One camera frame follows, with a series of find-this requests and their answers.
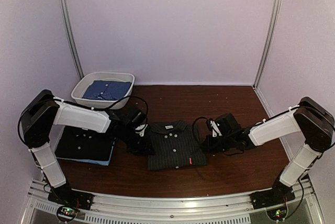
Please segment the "dark pinstriped long sleeve shirt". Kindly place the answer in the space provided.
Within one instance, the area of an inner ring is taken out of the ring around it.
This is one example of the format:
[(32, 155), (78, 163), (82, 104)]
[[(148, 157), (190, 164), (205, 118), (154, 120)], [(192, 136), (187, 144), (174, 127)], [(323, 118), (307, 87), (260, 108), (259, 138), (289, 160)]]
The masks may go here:
[(180, 169), (187, 166), (206, 166), (207, 158), (200, 149), (197, 126), (183, 120), (154, 122), (146, 130), (155, 155), (148, 156), (148, 170)]

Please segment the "black shirt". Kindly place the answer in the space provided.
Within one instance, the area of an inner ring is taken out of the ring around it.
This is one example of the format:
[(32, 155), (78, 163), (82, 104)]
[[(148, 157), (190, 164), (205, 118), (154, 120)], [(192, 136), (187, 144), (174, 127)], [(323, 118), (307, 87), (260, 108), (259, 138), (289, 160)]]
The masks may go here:
[(115, 145), (105, 133), (66, 126), (55, 150), (58, 159), (108, 165)]

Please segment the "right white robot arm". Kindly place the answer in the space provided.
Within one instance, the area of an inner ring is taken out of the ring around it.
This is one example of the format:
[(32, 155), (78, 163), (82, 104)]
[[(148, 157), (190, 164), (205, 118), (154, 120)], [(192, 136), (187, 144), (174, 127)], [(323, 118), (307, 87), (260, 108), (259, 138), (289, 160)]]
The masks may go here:
[(242, 127), (231, 113), (208, 119), (206, 124), (211, 134), (206, 136), (200, 148), (212, 153), (231, 149), (244, 152), (294, 133), (304, 136), (302, 146), (269, 191), (268, 198), (275, 204), (286, 198), (288, 189), (334, 146), (334, 116), (310, 97), (304, 97), (296, 106), (249, 127)]

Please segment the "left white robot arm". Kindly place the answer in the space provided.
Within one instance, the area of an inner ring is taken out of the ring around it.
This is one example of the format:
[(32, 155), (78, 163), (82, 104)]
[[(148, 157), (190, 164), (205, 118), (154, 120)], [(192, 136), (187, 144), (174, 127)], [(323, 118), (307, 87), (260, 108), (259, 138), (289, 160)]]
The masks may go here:
[(75, 193), (65, 186), (68, 180), (51, 144), (53, 132), (63, 132), (66, 127), (90, 130), (121, 140), (127, 152), (136, 156), (154, 155), (155, 151), (144, 134), (148, 127), (148, 111), (132, 106), (125, 113), (115, 111), (117, 105), (129, 99), (125, 96), (105, 108), (85, 106), (53, 95), (43, 89), (21, 112), (17, 134), (28, 148), (38, 167), (55, 189), (55, 197), (64, 205), (75, 201)]

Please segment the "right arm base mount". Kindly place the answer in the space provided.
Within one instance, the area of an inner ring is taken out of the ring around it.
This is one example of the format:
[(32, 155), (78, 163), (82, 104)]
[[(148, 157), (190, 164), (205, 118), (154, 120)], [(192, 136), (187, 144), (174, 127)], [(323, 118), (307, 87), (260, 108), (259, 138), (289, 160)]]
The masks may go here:
[(288, 201), (295, 199), (292, 187), (274, 182), (270, 189), (256, 191), (250, 195), (253, 209), (266, 208), (272, 221), (282, 221), (288, 216)]

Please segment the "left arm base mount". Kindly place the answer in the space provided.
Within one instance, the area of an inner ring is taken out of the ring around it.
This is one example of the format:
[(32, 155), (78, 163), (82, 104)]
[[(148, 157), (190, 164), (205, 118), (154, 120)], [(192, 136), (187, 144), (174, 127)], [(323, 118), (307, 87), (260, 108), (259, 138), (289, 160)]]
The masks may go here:
[(50, 187), (48, 200), (59, 204), (56, 217), (62, 223), (73, 221), (80, 210), (90, 210), (94, 195), (91, 193), (73, 190), (69, 183), (60, 187)]

